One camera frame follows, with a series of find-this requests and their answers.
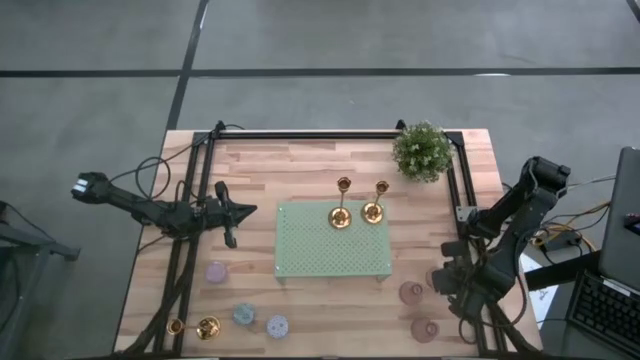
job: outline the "small plant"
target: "small plant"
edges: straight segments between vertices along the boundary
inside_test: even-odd
[[[398,171],[414,181],[435,182],[451,166],[449,139],[429,121],[410,125],[393,144]]]

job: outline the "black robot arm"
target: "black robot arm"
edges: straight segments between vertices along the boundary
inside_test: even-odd
[[[203,230],[223,226],[225,244],[237,247],[231,228],[253,213],[257,206],[229,199],[224,182],[215,184],[217,199],[207,196],[196,207],[187,201],[148,200],[113,185],[103,173],[81,173],[71,190],[73,198],[87,204],[110,204],[127,211],[142,225],[154,224],[164,235],[181,239]]]
[[[471,211],[464,226],[467,239],[493,239],[500,235],[502,223],[512,221],[500,242],[484,254],[472,267],[450,261],[444,269],[432,274],[436,291],[450,295],[450,310],[469,320],[480,318],[486,304],[495,304],[514,286],[518,276],[518,259],[535,234],[542,220],[563,196],[571,170],[541,157],[533,157],[524,164],[520,180],[493,207]],[[462,256],[464,246],[443,244],[444,256]]]

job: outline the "keyboard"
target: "keyboard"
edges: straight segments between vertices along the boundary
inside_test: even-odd
[[[640,358],[640,299],[584,272],[576,280],[567,322]]]

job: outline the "gray floor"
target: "gray floor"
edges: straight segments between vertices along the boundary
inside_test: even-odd
[[[0,70],[177,69],[196,7],[0,1]],[[640,66],[638,34],[624,0],[212,0],[194,68]],[[80,171],[115,174],[157,155],[176,82],[0,79],[0,198],[83,248],[77,263],[50,264],[23,358],[110,351],[140,227],[72,201],[69,189]],[[640,76],[192,79],[178,128],[388,128],[428,118],[489,128],[504,181],[542,155],[579,182],[615,172],[619,149],[638,145],[638,93]],[[611,186],[576,190],[556,212],[606,200]],[[602,230],[587,235],[601,243]],[[562,316],[569,294],[561,289],[550,316]],[[571,334],[551,324],[542,331],[550,352],[597,354],[568,349]]]

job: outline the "brass candle holder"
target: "brass candle holder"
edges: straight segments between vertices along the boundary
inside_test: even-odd
[[[336,229],[344,229],[351,225],[351,212],[344,205],[344,194],[349,190],[351,180],[348,177],[338,179],[338,190],[340,191],[340,206],[333,208],[329,212],[329,224]]]
[[[380,196],[389,190],[389,184],[386,181],[378,181],[376,184],[376,201],[366,203],[362,207],[362,218],[369,224],[378,224],[384,216],[384,209],[378,204]]]
[[[196,329],[196,335],[200,340],[211,340],[220,335],[220,320],[213,316],[207,316],[198,322],[198,326],[187,327],[180,319],[171,319],[167,323],[167,333],[178,335],[185,329]]]

